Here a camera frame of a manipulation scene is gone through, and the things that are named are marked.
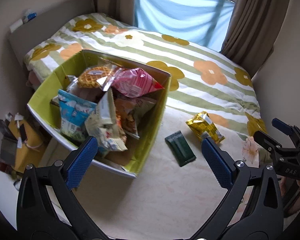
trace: green box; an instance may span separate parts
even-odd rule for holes
[[[59,143],[69,150],[76,150],[78,146],[68,141],[58,132],[61,123],[60,110],[57,106],[51,105],[50,100],[58,94],[58,89],[65,89],[67,87],[67,75],[79,76],[87,67],[96,65],[98,63],[98,57],[107,58],[123,65],[125,68],[140,67],[164,87],[163,90],[158,90],[146,95],[147,97],[156,99],[157,104],[141,121],[139,126],[141,128],[140,139],[135,140],[128,136],[127,147],[132,156],[129,163],[124,167],[120,167],[118,165],[112,165],[110,161],[92,161],[93,165],[110,172],[136,178],[150,153],[160,127],[171,82],[171,75],[169,73],[135,61],[85,49],[73,55],[52,72],[33,94],[28,102],[28,108],[37,121]]]

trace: red snack bag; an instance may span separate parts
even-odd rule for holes
[[[141,68],[122,71],[112,86],[129,98],[141,97],[147,93],[163,89],[162,85]]]

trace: light blue cloth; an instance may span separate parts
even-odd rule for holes
[[[134,25],[220,51],[233,8],[228,0],[136,0]]]

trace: metal bolt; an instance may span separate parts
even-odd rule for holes
[[[62,160],[57,160],[57,161],[55,161],[55,163],[54,163],[54,165],[57,166],[57,167],[61,166],[62,164],[63,164],[63,161],[62,161]]]
[[[243,162],[243,161],[237,161],[237,162],[236,162],[236,165],[237,165],[238,167],[243,167],[243,166],[244,166],[244,162]]]
[[[267,168],[269,171],[272,171],[272,170],[273,170],[273,167],[272,167],[272,165],[270,165],[270,164],[268,164],[268,165],[266,166],[266,168]]]
[[[33,167],[33,165],[32,165],[32,164],[28,164],[28,165],[26,166],[26,169],[27,169],[27,170],[31,170],[31,169],[32,169],[32,167]]]

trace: green packet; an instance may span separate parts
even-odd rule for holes
[[[169,135],[165,138],[165,141],[172,150],[172,153],[177,159],[180,167],[196,159],[196,156],[194,155],[181,131],[177,131],[172,135]]]

